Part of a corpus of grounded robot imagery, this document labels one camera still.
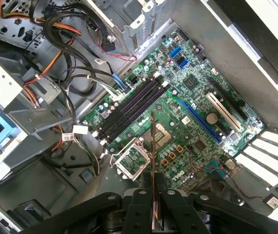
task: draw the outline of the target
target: black ram slot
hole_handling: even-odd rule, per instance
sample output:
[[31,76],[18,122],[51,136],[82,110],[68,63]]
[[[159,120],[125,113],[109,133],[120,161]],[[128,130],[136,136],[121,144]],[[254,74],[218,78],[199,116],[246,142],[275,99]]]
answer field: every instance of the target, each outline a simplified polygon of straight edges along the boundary
[[157,83],[158,83],[157,80],[152,80],[148,83],[145,83],[143,86],[141,86],[134,96],[126,100],[126,102],[122,104],[120,108],[113,111],[113,113],[105,121],[101,131],[102,132],[107,131],[107,129],[110,128],[116,122],[116,120],[120,118],[121,115],[124,115],[131,108],[133,108],[136,102],[140,100],[142,97],[146,96]]
[[109,128],[107,128],[105,131],[101,130],[100,131],[100,136],[105,138],[106,136],[109,136],[109,132],[114,131],[116,126],[124,124],[124,122],[135,113],[135,111],[142,106],[149,98],[152,96],[159,88],[161,87],[161,84],[156,84],[152,87],[152,89],[147,92],[143,97],[140,99],[137,99],[134,105],[127,111],[127,112],[121,112],[114,124],[110,125]]
[[135,110],[126,121],[123,121],[113,132],[107,133],[109,142],[115,140],[126,128],[128,128],[144,111],[146,111],[162,94],[166,92],[165,88],[157,89],[155,93],[150,94],[144,103],[139,105],[139,109]]
[[239,106],[231,101],[229,96],[222,90],[222,88],[215,82],[211,81],[211,86],[215,89],[215,91],[222,96],[222,98],[228,103],[231,109],[236,112],[243,120],[247,120],[248,116],[239,108]]

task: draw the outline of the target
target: sata port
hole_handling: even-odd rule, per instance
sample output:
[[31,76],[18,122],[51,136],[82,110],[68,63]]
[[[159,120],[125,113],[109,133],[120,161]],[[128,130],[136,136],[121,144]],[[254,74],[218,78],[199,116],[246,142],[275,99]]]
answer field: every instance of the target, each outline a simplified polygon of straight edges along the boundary
[[179,58],[179,59],[177,60],[177,64],[180,65],[184,60],[185,60],[184,57]]

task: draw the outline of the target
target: screw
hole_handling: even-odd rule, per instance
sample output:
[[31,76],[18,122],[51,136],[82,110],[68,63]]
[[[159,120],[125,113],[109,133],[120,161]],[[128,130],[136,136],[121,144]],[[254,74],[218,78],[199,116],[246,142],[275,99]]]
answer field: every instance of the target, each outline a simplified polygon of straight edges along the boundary
[[175,191],[173,191],[173,190],[168,190],[168,192],[167,192],[169,195],[174,195],[174,194],[176,194],[176,192]]
[[206,195],[201,195],[199,198],[204,201],[209,200],[209,197],[207,197]]

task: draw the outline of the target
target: red wire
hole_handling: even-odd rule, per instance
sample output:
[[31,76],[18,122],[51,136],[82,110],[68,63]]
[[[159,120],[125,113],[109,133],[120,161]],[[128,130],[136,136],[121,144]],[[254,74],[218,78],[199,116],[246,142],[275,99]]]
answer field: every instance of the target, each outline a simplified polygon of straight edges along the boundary
[[107,54],[107,55],[109,55],[109,56],[113,56],[113,57],[115,57],[115,58],[119,58],[119,59],[121,59],[121,60],[123,60],[123,61],[127,61],[127,62],[135,62],[135,61],[137,61],[137,57],[136,57],[136,56],[132,56],[132,57],[134,57],[134,59],[125,59],[125,58],[123,58],[123,57],[127,57],[126,55],[112,54],[112,53],[109,53],[109,52],[105,52],[105,51],[103,50],[102,46],[100,45],[99,31],[97,32],[97,37],[98,37],[98,38],[97,38],[97,43],[94,41],[94,39],[93,39],[93,37],[92,37],[92,35],[91,35],[89,29],[88,29],[88,33],[89,33],[89,36],[91,37],[92,41],[94,42],[94,44],[96,44],[96,46],[99,47],[99,48],[101,49],[102,53],[105,53],[105,54]]

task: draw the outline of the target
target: blue pci express slot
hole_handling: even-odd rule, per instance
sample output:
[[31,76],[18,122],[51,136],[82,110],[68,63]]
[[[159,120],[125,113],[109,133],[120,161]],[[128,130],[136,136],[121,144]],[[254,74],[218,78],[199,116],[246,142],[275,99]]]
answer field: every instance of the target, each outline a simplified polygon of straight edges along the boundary
[[184,108],[186,108],[191,115],[199,122],[199,124],[212,136],[212,138],[219,144],[222,142],[221,137],[203,120],[203,118],[193,109],[193,107],[186,105],[183,101],[178,101]]
[[170,58],[174,58],[178,55],[178,53],[182,50],[182,47],[179,45],[176,47],[171,53],[170,53]]

